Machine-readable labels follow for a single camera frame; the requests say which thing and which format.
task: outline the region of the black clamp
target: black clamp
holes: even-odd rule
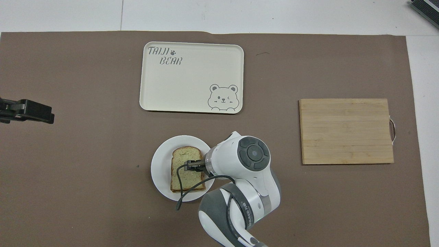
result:
[[[198,172],[206,172],[206,164],[203,160],[187,160],[184,162],[185,171],[198,171]]]
[[[12,101],[0,98],[0,123],[8,124],[12,121],[38,121],[48,124],[54,123],[55,115],[52,107],[28,99]]]

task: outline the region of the brown paper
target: brown paper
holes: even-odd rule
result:
[[[143,110],[149,41],[240,45],[243,109]],[[2,33],[0,82],[1,97],[31,99],[55,114],[53,125],[0,125],[3,246],[218,246],[199,223],[200,200],[175,212],[150,165],[172,136],[214,146],[234,130],[268,145],[281,183],[281,205],[250,230],[268,246],[429,246],[403,36]],[[302,165],[301,98],[387,98],[395,162]]]

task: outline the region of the round plate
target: round plate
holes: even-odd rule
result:
[[[152,157],[151,162],[151,176],[155,187],[161,194],[168,197],[171,200],[178,201],[180,199],[180,192],[173,193],[171,191],[171,160],[172,152],[179,147],[192,146],[198,148],[202,155],[205,155],[210,147],[202,140],[190,136],[179,135],[174,136],[158,147]],[[212,186],[214,179],[205,183],[206,189],[202,191],[194,191],[188,193],[184,198],[184,202],[195,200],[204,195]]]

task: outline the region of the black mark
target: black mark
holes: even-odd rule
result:
[[[159,64],[175,64],[175,65],[181,65],[181,61],[183,61],[183,58],[178,58],[178,57],[162,57],[162,59],[160,59]]]
[[[169,48],[165,47],[155,47],[155,46],[151,46],[148,47],[149,53],[148,54],[153,54],[153,55],[167,55],[169,53]]]
[[[269,52],[261,52],[261,53],[256,54],[256,56],[261,55],[261,54],[270,54],[270,53]]]

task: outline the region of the white plate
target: white plate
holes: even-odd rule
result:
[[[149,111],[235,114],[243,79],[238,45],[153,41],[143,51],[139,103]]]
[[[196,137],[190,135],[174,136],[158,147],[151,162],[151,176],[155,187],[161,194],[174,201],[180,199],[180,192],[173,193],[170,188],[172,152],[177,148],[184,146],[196,147],[201,151],[202,155],[205,155],[210,150],[209,145]],[[210,189],[213,181],[214,179],[205,183],[205,190],[188,193],[183,198],[183,201],[188,202],[201,197]]]

